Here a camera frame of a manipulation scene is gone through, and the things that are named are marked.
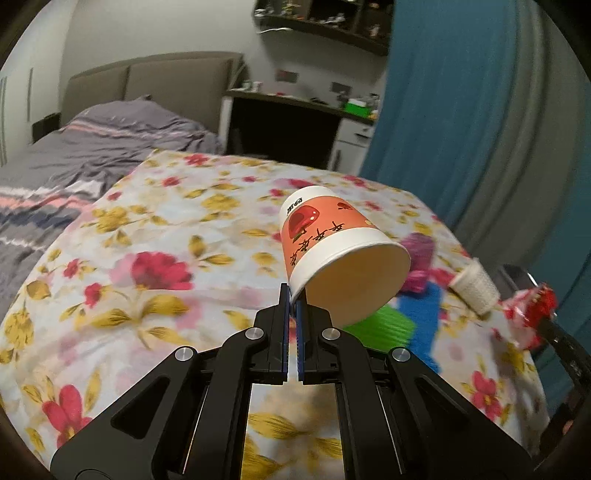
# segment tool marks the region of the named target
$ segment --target headboard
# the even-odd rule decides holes
[[[152,100],[217,133],[222,97],[242,54],[228,51],[165,53],[109,63],[74,75],[61,104],[61,124],[84,109],[115,100]]]

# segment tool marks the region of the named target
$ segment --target white cylindrical object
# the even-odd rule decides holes
[[[477,258],[449,284],[467,305],[478,315],[491,311],[501,298],[499,290],[492,282]]]
[[[356,323],[397,293],[410,269],[406,249],[326,187],[290,195],[279,217],[291,300],[330,312],[335,327]]]

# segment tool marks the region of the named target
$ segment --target gray bedding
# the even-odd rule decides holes
[[[155,148],[221,153],[217,135],[141,98],[85,110],[0,169],[0,323],[64,228]]]

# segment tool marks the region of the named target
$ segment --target silver screw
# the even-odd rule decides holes
[[[246,331],[246,333],[244,335],[246,335],[246,338],[248,338],[249,340],[258,340],[264,334],[265,334],[265,332],[263,332],[261,328],[251,327]]]
[[[406,362],[406,361],[410,360],[410,352],[408,350],[406,350],[405,348],[396,348],[392,352],[392,357],[397,362]]]
[[[340,337],[340,332],[336,328],[327,328],[322,330],[322,336],[327,340],[336,340]]]
[[[189,360],[191,357],[193,356],[193,350],[190,349],[188,346],[183,346],[181,348],[179,348],[175,353],[174,353],[174,357],[179,361],[179,362],[184,362],[186,360]]]

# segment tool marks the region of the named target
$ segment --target white wall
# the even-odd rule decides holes
[[[238,51],[265,92],[317,96],[334,104],[331,82],[367,95],[385,68],[378,57],[300,32],[257,35],[254,0],[80,0],[66,40],[61,92],[74,74],[112,61],[192,50]],[[297,84],[276,83],[275,69],[299,72]]]
[[[52,0],[33,19],[6,63],[5,140],[8,161],[17,159],[32,140],[31,125],[59,111],[61,57],[77,0]],[[33,68],[31,116],[27,121],[29,71]]]

